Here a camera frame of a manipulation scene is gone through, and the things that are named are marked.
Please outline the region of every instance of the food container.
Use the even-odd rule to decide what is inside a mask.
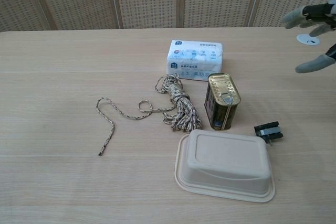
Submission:
[[[209,75],[204,107],[214,130],[222,131],[231,127],[239,103],[240,95],[230,75]]]
[[[252,202],[275,195],[266,143],[256,136],[193,130],[181,138],[175,179],[192,193]]]

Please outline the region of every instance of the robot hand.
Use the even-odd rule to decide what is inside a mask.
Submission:
[[[297,8],[285,15],[281,22],[286,23],[285,28],[295,26],[301,28],[322,24],[310,32],[311,37],[319,36],[329,31],[336,30],[336,0],[329,0],[321,5],[307,5]],[[303,63],[296,67],[297,73],[308,73],[318,71],[336,62],[336,44],[325,54],[315,60]]]
[[[286,23],[286,29],[295,26],[306,28],[322,24],[309,34],[311,37],[336,30],[336,0],[329,0],[321,5],[307,5],[297,8],[286,14],[281,22]]]

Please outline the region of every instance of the rope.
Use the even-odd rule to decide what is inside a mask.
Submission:
[[[158,88],[160,81],[163,79],[162,85]],[[110,124],[111,131],[109,137],[105,140],[103,147],[101,148],[98,156],[102,156],[106,146],[109,144],[112,136],[114,134],[115,125],[114,122],[109,119],[103,112],[99,109],[99,103],[102,100],[108,101],[114,109],[121,114],[123,117],[130,120],[142,120],[147,118],[152,113],[163,112],[163,122],[165,124],[170,124],[172,131],[185,131],[190,132],[194,129],[202,128],[202,121],[197,114],[197,111],[190,101],[189,95],[183,90],[182,82],[179,76],[173,74],[167,74],[162,76],[155,85],[155,90],[160,94],[169,94],[170,101],[174,104],[170,108],[158,108],[153,109],[152,104],[148,100],[141,100],[138,104],[138,110],[145,115],[142,116],[130,116],[123,113],[109,98],[102,97],[97,101],[96,110],[102,115]],[[149,110],[143,110],[141,105],[146,103],[149,106]],[[168,115],[167,111],[172,111],[177,108],[177,113],[173,115]]]

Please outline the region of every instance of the white disc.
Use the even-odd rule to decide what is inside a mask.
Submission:
[[[301,43],[309,46],[316,46],[320,43],[318,37],[310,37],[309,34],[299,34],[298,36],[296,36],[296,38]]]

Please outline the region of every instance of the canned meat tin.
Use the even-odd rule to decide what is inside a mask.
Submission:
[[[209,75],[204,106],[213,129],[229,129],[239,103],[240,95],[230,75]]]

